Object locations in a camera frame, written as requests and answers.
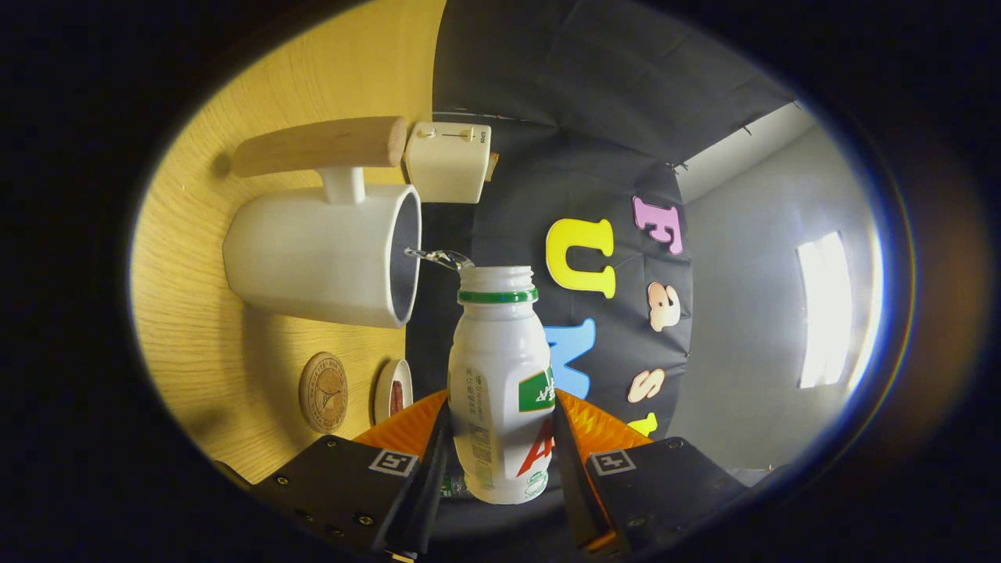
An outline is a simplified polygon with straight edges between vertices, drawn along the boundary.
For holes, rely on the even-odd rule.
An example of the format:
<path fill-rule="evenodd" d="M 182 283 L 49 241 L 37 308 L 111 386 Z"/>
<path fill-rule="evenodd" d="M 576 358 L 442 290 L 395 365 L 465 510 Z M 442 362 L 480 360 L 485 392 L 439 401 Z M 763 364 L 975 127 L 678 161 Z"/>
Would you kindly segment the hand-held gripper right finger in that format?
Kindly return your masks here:
<path fill-rule="evenodd" d="M 723 517 L 747 487 L 686 439 L 654 441 L 557 392 L 554 452 L 573 542 L 590 558 L 646 558 Z"/>

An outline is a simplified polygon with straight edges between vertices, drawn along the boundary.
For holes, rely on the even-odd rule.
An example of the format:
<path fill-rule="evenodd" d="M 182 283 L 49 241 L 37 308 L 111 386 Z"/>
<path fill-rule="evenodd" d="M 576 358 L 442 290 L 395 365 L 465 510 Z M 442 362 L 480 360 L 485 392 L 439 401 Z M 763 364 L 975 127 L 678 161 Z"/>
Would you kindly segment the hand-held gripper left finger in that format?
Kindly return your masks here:
<path fill-rule="evenodd" d="M 316 439 L 253 496 L 340 551 L 415 559 L 439 509 L 450 422 L 447 391 L 433 393 L 357 438 Z"/>

